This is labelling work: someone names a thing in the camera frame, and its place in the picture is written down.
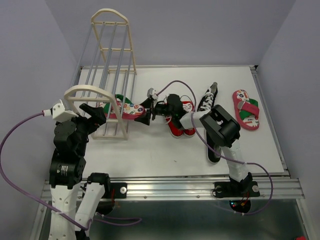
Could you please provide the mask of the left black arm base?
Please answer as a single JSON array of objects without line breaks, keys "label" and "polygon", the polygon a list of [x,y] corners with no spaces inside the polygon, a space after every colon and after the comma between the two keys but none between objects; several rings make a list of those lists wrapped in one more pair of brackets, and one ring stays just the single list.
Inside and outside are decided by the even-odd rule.
[{"label": "left black arm base", "polygon": [[128,191],[128,184],[126,182],[111,182],[109,192],[106,192],[98,206],[96,211],[102,215],[108,215],[115,207],[116,199],[126,199]]}]

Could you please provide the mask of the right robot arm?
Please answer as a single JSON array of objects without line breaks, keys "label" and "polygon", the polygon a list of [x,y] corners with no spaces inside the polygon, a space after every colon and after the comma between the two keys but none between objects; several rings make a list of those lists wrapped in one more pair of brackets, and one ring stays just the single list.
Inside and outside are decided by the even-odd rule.
[{"label": "right robot arm", "polygon": [[135,119],[136,122],[150,125],[156,116],[170,117],[178,129],[203,128],[210,139],[221,148],[223,158],[227,160],[230,189],[235,195],[242,195],[248,190],[252,174],[244,162],[240,148],[240,125],[220,105],[205,111],[187,111],[177,94],[170,94],[166,103],[156,101],[149,96],[141,105],[145,113]]}]

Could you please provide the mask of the pink sandal with green strap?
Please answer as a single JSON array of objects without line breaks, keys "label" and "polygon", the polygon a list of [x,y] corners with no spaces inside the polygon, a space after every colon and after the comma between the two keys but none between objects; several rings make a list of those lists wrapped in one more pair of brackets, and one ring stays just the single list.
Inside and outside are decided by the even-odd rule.
[{"label": "pink sandal with green strap", "polygon": [[[122,118],[124,120],[134,120],[140,116],[143,116],[146,113],[145,108],[140,105],[140,104],[135,104],[131,102],[130,99],[127,97],[124,99],[124,96],[121,94],[116,94],[116,103],[118,105],[119,111],[122,115]],[[103,112],[106,117],[109,117],[109,119],[117,119],[117,116],[114,112],[113,107],[110,109],[110,114],[109,114],[109,108],[110,108],[110,103],[109,102],[101,102],[98,105],[99,107],[103,108]]]}]

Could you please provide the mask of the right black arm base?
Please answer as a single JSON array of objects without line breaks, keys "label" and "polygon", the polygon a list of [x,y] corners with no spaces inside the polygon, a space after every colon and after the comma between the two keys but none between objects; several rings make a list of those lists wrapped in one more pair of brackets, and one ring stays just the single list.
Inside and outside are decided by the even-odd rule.
[{"label": "right black arm base", "polygon": [[235,183],[218,181],[213,183],[212,195],[218,199],[229,198],[229,205],[233,211],[248,214],[251,209],[250,198],[260,196],[260,189],[256,181],[249,183],[246,190],[240,190]]}]

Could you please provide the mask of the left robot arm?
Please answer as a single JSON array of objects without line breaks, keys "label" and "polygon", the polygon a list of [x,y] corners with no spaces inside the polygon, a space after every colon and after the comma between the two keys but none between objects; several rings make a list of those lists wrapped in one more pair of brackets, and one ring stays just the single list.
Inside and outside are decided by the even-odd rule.
[{"label": "left robot arm", "polygon": [[54,129],[55,149],[49,168],[53,207],[50,240],[88,240],[99,201],[111,193],[109,175],[94,172],[88,177],[84,197],[80,206],[77,206],[89,135],[106,123],[102,107],[83,103],[80,109],[90,117],[71,111],[64,121],[57,121]]}]

